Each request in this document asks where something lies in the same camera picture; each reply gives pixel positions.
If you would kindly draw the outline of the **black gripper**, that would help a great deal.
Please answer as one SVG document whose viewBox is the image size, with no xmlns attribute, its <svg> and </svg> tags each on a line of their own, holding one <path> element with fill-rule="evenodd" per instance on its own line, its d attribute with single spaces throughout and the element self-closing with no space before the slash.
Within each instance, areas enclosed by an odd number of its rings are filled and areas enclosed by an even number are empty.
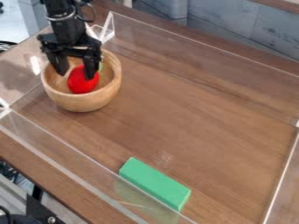
<svg viewBox="0 0 299 224">
<path fill-rule="evenodd" d="M 38 40 L 57 73 L 65 76 L 69 72 L 69 56 L 83 58 L 86 80 L 93 80 L 102 61 L 102 43 L 89 35 L 86 22 L 79 17 L 52 20 L 51 28 L 52 32 L 39 34 Z"/>
</svg>

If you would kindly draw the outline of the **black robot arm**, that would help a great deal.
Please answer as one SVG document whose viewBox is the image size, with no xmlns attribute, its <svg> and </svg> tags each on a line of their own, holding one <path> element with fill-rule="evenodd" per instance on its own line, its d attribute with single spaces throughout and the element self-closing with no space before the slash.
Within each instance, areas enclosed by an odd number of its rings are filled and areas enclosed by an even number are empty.
<svg viewBox="0 0 299 224">
<path fill-rule="evenodd" d="M 85 78 L 90 81 L 99 70 L 102 42 L 89 35 L 82 7 L 93 8 L 91 0 L 42 0 L 51 22 L 52 33 L 39 34 L 42 51 L 57 73 L 65 76 L 70 69 L 69 57 L 82 58 Z"/>
</svg>

